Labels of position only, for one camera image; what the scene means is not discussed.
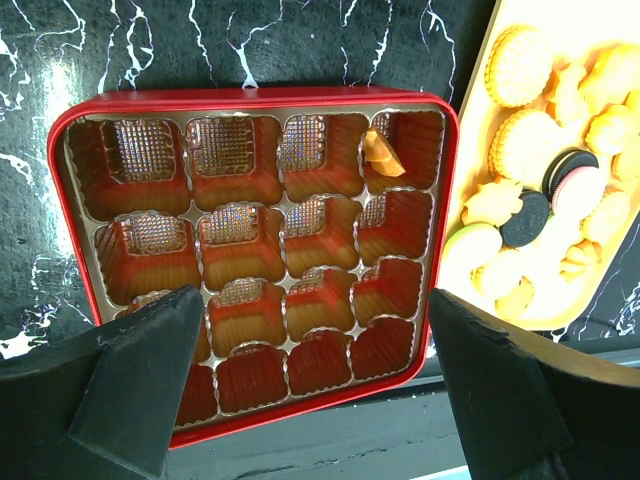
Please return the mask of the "red cookie box with tray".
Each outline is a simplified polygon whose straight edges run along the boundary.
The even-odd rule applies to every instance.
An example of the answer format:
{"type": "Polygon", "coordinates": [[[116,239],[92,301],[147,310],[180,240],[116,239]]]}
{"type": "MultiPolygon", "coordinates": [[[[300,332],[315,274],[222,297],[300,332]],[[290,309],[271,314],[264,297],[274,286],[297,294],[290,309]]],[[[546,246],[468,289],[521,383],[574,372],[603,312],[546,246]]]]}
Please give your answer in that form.
{"type": "Polygon", "coordinates": [[[443,99],[383,87],[110,92],[54,121],[48,164],[95,321],[201,294],[172,448],[416,376],[458,133],[443,99]],[[405,174],[365,160],[372,127],[405,174]]]}

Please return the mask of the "black oreo cookie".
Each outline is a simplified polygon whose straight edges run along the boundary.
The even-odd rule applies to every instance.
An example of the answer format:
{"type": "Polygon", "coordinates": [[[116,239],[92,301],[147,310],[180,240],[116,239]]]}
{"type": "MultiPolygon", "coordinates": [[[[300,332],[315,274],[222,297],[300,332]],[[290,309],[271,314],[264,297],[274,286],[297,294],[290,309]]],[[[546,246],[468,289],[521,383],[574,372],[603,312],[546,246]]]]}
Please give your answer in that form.
{"type": "Polygon", "coordinates": [[[520,211],[499,227],[503,244],[514,248],[533,242],[550,215],[549,201],[543,193],[525,190],[519,199],[522,201],[520,211]]]}

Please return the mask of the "pink macaron cookie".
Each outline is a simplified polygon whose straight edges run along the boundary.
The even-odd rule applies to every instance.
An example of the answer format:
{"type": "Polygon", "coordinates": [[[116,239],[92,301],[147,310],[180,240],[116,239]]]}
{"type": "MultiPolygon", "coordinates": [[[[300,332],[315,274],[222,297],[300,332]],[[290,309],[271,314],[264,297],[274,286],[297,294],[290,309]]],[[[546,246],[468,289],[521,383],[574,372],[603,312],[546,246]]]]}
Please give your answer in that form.
{"type": "Polygon", "coordinates": [[[542,190],[556,216],[581,220],[587,217],[603,197],[606,172],[596,155],[581,149],[560,154],[548,167],[542,190]]]}

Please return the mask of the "green macaron cookie left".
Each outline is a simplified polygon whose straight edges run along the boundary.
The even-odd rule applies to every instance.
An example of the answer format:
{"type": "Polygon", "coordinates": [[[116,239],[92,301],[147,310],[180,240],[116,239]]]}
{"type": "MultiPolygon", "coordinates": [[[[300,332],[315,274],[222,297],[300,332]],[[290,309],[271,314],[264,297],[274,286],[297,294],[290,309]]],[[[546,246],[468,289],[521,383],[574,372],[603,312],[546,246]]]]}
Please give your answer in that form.
{"type": "Polygon", "coordinates": [[[456,231],[447,240],[442,261],[456,271],[470,272],[491,260],[502,247],[498,229],[487,223],[473,223],[456,231]]]}

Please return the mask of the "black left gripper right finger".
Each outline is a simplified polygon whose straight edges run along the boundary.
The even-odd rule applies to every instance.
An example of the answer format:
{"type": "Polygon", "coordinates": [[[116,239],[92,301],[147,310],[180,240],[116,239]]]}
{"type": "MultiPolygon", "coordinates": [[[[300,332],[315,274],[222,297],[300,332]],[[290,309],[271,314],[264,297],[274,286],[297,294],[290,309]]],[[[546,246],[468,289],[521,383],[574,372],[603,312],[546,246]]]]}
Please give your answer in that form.
{"type": "Polygon", "coordinates": [[[435,288],[428,317],[474,479],[636,479],[639,372],[435,288]]]}

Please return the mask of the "orange fish cookie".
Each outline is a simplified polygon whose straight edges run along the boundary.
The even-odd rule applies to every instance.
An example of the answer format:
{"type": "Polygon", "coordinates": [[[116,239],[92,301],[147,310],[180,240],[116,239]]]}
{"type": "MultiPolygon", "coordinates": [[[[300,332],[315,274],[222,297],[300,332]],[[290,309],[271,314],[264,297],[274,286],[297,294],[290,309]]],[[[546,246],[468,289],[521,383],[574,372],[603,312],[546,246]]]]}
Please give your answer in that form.
{"type": "Polygon", "coordinates": [[[386,177],[399,177],[406,173],[398,154],[377,128],[366,131],[363,151],[365,160],[377,173],[386,177]]]}

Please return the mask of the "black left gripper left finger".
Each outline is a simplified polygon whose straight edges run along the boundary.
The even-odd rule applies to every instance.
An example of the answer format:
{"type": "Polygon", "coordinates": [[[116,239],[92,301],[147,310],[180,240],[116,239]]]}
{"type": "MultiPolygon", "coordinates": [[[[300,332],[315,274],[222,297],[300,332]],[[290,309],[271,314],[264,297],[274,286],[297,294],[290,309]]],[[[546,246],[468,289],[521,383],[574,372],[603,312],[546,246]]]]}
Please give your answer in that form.
{"type": "Polygon", "coordinates": [[[184,286],[1,363],[4,479],[156,479],[203,316],[184,286]]]}

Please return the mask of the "yellow plastic tray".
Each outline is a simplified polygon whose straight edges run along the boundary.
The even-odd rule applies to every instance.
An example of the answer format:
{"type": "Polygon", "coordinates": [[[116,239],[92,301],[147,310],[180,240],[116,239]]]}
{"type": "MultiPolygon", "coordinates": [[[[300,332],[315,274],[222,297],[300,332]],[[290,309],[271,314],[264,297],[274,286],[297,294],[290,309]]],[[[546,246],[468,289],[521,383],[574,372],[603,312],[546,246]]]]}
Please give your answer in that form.
{"type": "Polygon", "coordinates": [[[498,2],[460,110],[437,286],[526,330],[565,327],[638,211],[638,3],[498,2]]]}

